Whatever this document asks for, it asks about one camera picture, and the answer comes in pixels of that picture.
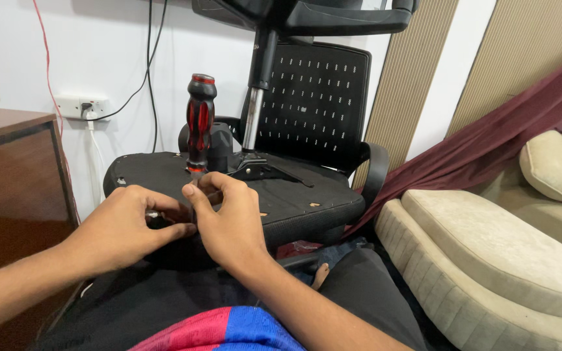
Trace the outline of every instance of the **wooden cabinet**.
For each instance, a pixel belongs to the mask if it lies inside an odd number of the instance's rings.
[[[0,267],[64,240],[76,228],[54,114],[0,109]],[[64,291],[0,327],[0,350],[24,350],[64,305]]]

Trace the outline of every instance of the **black mesh backrest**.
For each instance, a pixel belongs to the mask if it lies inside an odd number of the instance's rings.
[[[278,44],[256,149],[336,169],[356,166],[369,73],[366,51]]]

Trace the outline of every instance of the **forearm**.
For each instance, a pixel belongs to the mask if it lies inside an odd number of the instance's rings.
[[[0,324],[84,278],[57,246],[0,268]]]
[[[272,259],[235,277],[266,304],[308,350],[410,350],[334,304]]]

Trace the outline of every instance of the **power socket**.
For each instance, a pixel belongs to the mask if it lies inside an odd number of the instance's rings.
[[[75,96],[75,95],[56,95],[56,104],[63,117],[69,119],[86,119],[86,113],[83,114],[82,118],[82,104],[90,103],[92,107],[87,111],[93,111],[97,114],[97,117],[103,117],[109,114],[108,100],[102,97],[85,97],[85,96]],[[102,119],[102,121],[109,121],[110,117]]]

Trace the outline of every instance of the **red and blue shirt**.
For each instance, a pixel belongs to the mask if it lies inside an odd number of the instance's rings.
[[[192,316],[140,342],[131,351],[305,350],[259,307],[223,307]]]

